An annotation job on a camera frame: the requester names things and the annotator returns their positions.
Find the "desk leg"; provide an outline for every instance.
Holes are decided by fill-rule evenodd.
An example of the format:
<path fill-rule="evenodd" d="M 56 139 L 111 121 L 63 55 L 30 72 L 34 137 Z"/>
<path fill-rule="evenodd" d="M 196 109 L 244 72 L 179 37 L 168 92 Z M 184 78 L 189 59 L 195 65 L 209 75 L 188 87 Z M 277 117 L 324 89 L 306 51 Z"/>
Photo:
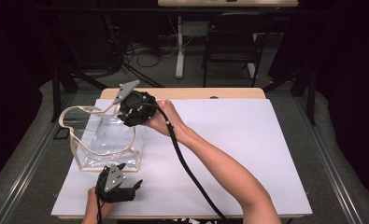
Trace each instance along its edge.
<path fill-rule="evenodd" d="M 183 27 L 181 16 L 178 16 L 177 35 L 178 35 L 177 37 L 178 54 L 177 54 L 176 78 L 183 78 L 184 48 L 183 48 Z"/>

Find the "table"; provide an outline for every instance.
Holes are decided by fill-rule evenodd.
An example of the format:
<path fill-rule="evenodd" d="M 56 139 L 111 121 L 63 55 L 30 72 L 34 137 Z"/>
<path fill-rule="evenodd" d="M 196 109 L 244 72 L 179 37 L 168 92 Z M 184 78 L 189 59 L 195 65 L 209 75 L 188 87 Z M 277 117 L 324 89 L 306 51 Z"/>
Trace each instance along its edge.
<path fill-rule="evenodd" d="M 270 193 L 281 217 L 312 214 L 273 107 L 261 89 L 138 90 L 147 91 L 157 99 L 172 99 L 181 117 L 194 130 L 250 169 Z M 117 89 L 106 89 L 96 105 L 108 105 L 117 92 Z M 219 99 L 208 99 L 213 96 Z M 151 129 L 148 131 L 140 169 L 126 174 L 124 184 L 129 182 L 123 187 L 132 186 L 139 179 L 144 180 L 143 184 L 135 200 L 116 204 L 110 217 L 218 218 L 181 167 L 170 138 Z M 221 212 L 230 218 L 241 217 L 241 208 L 234 198 L 187 148 L 182 145 L 180 148 L 194 175 Z M 98 173 L 80 172 L 73 161 L 51 214 L 60 218 L 82 218 L 87 189 L 95 185 L 97 176 Z"/>
<path fill-rule="evenodd" d="M 158 0 L 160 7 L 297 7 L 297 0 L 237 0 L 227 2 L 226 0 Z M 184 48 L 183 48 L 183 21 L 178 16 L 177 22 L 177 67 L 176 78 L 183 78 Z M 250 76 L 254 74 L 254 64 L 248 64 Z"/>

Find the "person's right arm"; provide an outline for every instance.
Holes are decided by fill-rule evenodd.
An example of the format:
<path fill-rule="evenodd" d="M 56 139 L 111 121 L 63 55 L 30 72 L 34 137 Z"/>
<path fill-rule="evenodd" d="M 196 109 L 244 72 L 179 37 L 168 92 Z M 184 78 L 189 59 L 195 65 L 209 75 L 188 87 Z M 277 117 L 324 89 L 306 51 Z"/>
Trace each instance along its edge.
<path fill-rule="evenodd" d="M 174 126 L 177 140 L 191 150 L 239 202 L 244 223 L 281 223 L 269 193 L 250 171 L 188 127 L 170 101 L 159 101 L 158 105 Z M 159 112 L 146 125 L 169 136 L 165 120 Z"/>

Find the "white desk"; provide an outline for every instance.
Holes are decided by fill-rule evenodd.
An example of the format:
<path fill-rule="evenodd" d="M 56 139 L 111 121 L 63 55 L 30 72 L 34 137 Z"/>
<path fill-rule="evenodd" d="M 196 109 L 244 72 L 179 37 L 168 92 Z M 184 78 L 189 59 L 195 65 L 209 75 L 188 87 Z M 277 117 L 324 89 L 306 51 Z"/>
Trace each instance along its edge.
<path fill-rule="evenodd" d="M 227 2 L 226 0 L 158 0 L 160 7 L 297 7 L 297 0 L 237 0 Z M 183 78 L 184 48 L 183 48 L 183 21 L 178 16 L 177 22 L 177 67 L 176 78 Z M 248 64 L 250 75 L 254 74 L 254 65 Z"/>
<path fill-rule="evenodd" d="M 97 105 L 103 108 L 110 102 L 99 100 Z M 194 130 L 228 152 L 261 181 L 281 217 L 312 214 L 269 100 L 190 99 L 173 102 Z M 189 167 L 219 210 L 227 217 L 241 217 L 242 211 L 234 198 L 187 148 L 180 148 Z M 148 129 L 141 160 L 139 171 L 127 173 L 127 180 L 123 183 L 123 187 L 128 187 L 139 179 L 144 180 L 135 200 L 116 203 L 110 217 L 217 217 L 179 163 L 170 138 Z M 80 172 L 73 161 L 51 214 L 60 218 L 83 217 L 87 189 L 95 185 L 98 175 Z"/>

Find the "chair backrest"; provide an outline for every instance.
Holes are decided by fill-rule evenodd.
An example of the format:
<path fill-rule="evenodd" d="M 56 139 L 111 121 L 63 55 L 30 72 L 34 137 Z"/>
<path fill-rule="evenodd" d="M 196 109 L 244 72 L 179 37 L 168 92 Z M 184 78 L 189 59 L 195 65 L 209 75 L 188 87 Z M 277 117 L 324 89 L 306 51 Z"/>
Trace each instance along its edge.
<path fill-rule="evenodd" d="M 209 22 L 207 33 L 269 34 L 273 26 L 273 18 L 265 13 L 224 12 Z"/>

